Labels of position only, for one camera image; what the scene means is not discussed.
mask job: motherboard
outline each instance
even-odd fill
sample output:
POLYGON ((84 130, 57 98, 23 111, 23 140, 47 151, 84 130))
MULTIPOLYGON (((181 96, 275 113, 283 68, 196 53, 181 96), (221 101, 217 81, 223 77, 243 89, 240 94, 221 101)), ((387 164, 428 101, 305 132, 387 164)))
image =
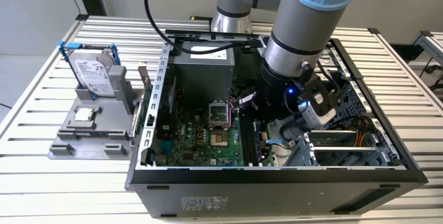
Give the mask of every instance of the motherboard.
MULTIPOLYGON (((215 118, 220 118, 220 109, 215 118)), ((208 128, 208 113, 203 109, 181 109, 172 140, 159 143, 159 166, 243 166, 237 112, 232 112, 229 130, 208 128)))

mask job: metal workbench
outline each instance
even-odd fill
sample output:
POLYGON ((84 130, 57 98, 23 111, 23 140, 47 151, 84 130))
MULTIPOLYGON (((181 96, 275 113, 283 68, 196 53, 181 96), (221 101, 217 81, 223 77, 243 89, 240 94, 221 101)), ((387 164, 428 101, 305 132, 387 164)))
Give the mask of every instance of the metal workbench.
MULTIPOLYGON (((205 21, 157 21, 164 29, 207 31, 205 21)), ((253 25, 269 34, 271 25, 253 25)), ((312 222, 443 222, 443 105, 379 34, 337 28, 333 38, 360 69, 391 123, 426 171, 430 183, 361 216, 312 222)), ((76 21, 65 41, 115 43, 127 78, 141 87, 137 63, 155 78, 163 41, 145 20, 89 17, 76 21)), ((132 223, 151 219, 139 197, 124 191, 128 161, 48 160, 48 147, 71 108, 76 80, 57 50, 0 124, 0 219, 17 223, 132 223)), ((188 219, 188 222, 305 222, 296 217, 188 219)))
POLYGON ((412 45, 420 45, 435 61, 443 66, 443 32, 422 31, 412 45))

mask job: small chip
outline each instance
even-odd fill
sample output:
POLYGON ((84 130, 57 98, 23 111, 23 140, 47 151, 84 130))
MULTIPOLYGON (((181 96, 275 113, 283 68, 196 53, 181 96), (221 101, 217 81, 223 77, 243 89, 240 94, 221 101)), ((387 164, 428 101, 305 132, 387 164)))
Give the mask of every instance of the small chip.
POLYGON ((75 121, 91 121, 95 116, 95 110, 92 108, 77 108, 75 121))
POLYGON ((193 160, 193 153, 184 153, 183 160, 193 160))

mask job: gray 3d-printed holder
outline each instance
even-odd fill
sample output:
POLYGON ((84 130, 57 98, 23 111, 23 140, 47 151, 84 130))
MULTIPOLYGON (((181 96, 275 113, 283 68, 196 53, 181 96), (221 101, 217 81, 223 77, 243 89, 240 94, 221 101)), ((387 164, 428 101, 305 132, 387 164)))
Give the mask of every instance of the gray 3d-printed holder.
POLYGON ((108 77, 115 97, 93 99, 88 89, 76 89, 77 98, 49 147, 51 159, 128 160, 135 145, 129 137, 135 104, 141 94, 125 81, 125 67, 112 66, 108 77), (87 120, 76 120, 79 109, 88 108, 87 120))

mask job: white sticker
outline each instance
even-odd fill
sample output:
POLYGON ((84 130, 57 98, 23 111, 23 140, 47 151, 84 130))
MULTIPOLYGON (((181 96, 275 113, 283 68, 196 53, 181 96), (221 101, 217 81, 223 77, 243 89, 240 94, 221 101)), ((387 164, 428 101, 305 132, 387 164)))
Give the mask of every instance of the white sticker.
MULTIPOLYGON (((217 47, 203 47, 203 46, 193 46, 191 51, 207 51, 211 49, 216 49, 217 47)), ((215 59, 215 60, 227 60, 227 51, 221 50, 219 52, 211 54, 191 54, 192 59, 215 59)))
POLYGON ((87 132, 75 132, 76 136, 91 136, 91 133, 87 132))
POLYGON ((184 211, 225 210, 227 205, 228 196, 181 197, 181 208, 184 211))
POLYGON ((97 96, 115 96, 103 63, 99 61, 76 60, 76 64, 89 91, 97 96))

